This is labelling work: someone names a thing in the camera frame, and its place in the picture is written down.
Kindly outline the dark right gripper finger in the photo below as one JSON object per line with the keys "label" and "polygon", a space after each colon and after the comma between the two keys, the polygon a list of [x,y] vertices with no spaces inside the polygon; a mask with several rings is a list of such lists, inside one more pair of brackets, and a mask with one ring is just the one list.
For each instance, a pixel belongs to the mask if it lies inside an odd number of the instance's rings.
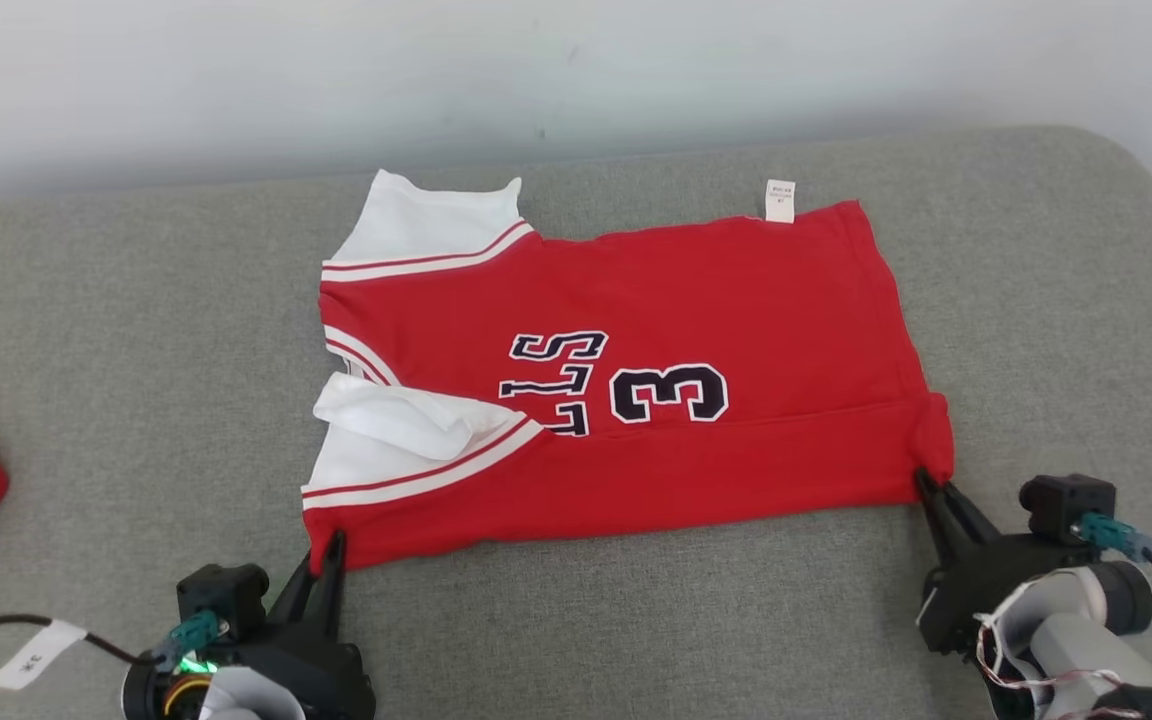
{"label": "dark right gripper finger", "polygon": [[942,486],[927,468],[918,468],[914,473],[916,491],[919,493],[929,533],[933,541],[940,568],[950,568],[958,560],[958,521],[952,506],[950,488]]}
{"label": "dark right gripper finger", "polygon": [[969,500],[954,483],[945,483],[947,488],[952,487],[952,506],[958,521],[958,548],[973,550],[996,541],[1001,537],[996,525],[987,518],[977,505]]}

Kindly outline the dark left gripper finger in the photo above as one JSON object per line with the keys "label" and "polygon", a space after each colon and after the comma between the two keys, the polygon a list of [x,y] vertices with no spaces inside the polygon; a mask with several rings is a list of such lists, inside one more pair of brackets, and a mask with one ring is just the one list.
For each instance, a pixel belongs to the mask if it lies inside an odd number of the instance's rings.
{"label": "dark left gripper finger", "polygon": [[311,623],[321,630],[328,641],[339,639],[340,611],[342,611],[346,583],[346,543],[343,530],[335,530],[324,553],[320,573],[317,574]]}
{"label": "dark left gripper finger", "polygon": [[287,626],[314,619],[319,577],[311,562],[302,560],[271,606],[271,623]]}

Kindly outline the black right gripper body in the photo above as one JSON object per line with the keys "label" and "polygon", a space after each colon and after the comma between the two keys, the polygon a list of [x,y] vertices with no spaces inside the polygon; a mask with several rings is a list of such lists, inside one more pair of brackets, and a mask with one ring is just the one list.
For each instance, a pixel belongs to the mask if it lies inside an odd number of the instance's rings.
{"label": "black right gripper body", "polygon": [[1093,564],[1089,544],[1066,546],[1038,536],[1002,536],[955,562],[929,573],[919,612],[919,632],[933,653],[967,653],[977,628],[973,615],[992,612],[1021,583],[1052,571]]}

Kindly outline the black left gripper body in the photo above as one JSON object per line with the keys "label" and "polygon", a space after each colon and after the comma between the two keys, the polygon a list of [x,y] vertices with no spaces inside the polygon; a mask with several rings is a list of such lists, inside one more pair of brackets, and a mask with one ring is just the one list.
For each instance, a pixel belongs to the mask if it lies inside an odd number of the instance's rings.
{"label": "black left gripper body", "polygon": [[262,626],[229,652],[223,670],[253,670],[291,692],[308,719],[374,719],[376,692],[356,644],[335,623]]}

